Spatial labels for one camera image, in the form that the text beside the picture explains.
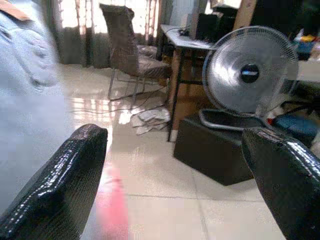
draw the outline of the fan stand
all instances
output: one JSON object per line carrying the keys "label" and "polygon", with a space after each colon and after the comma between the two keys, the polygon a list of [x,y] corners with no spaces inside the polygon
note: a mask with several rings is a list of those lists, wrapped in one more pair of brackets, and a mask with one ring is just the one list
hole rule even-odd
{"label": "fan stand", "polygon": [[201,109],[199,111],[201,123],[210,129],[231,130],[242,132],[245,128],[265,127],[265,123],[254,116],[238,116],[223,110]]}

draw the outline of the floor tile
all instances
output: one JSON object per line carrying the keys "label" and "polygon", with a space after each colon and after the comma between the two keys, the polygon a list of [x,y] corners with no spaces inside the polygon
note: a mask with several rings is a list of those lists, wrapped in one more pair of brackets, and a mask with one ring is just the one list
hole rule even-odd
{"label": "floor tile", "polygon": [[110,159],[126,193],[195,198],[191,168],[173,158],[173,148],[157,138],[114,135]]}
{"label": "floor tile", "polygon": [[200,200],[210,240],[285,240],[264,202]]}
{"label": "floor tile", "polygon": [[197,200],[128,196],[131,240],[205,240]]}
{"label": "floor tile", "polygon": [[197,170],[192,170],[192,174],[199,199],[264,201],[254,179],[224,186]]}

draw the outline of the black ottoman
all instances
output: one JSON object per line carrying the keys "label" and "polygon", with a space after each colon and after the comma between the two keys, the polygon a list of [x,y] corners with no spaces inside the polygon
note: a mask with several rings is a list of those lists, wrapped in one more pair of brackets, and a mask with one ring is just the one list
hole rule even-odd
{"label": "black ottoman", "polygon": [[207,128],[194,114],[180,122],[173,156],[223,185],[236,184],[253,178],[241,140],[242,132]]}

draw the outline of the white tile floor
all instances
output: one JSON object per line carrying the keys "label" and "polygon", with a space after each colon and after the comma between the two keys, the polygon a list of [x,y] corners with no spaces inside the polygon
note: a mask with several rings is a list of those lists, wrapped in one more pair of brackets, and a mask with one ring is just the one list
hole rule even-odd
{"label": "white tile floor", "polygon": [[[94,123],[107,128],[112,142],[107,160],[119,170],[129,211],[133,240],[284,240],[254,180],[223,186],[172,157],[174,143],[165,131],[136,136],[128,99],[110,102],[110,69],[59,65],[62,83],[74,111],[75,128]],[[127,84],[117,82],[115,94]],[[147,91],[159,86],[147,86]],[[142,103],[149,94],[139,96]],[[155,104],[158,92],[147,105]]]}

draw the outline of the black desk leg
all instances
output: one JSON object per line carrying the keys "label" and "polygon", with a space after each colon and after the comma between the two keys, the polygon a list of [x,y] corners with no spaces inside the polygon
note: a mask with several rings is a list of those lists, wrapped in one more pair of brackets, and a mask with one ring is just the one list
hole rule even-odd
{"label": "black desk leg", "polygon": [[170,120],[170,124],[169,124],[169,133],[168,133],[168,139],[167,139],[168,142],[170,142],[170,140],[171,140],[171,131],[174,126],[177,98],[178,98],[179,86],[180,86],[181,75],[182,75],[182,67],[184,65],[184,59],[185,59],[185,50],[182,48],[181,53],[180,53],[178,76],[176,78],[175,93],[174,93],[174,97],[173,97],[172,113],[171,113],[171,120]]}

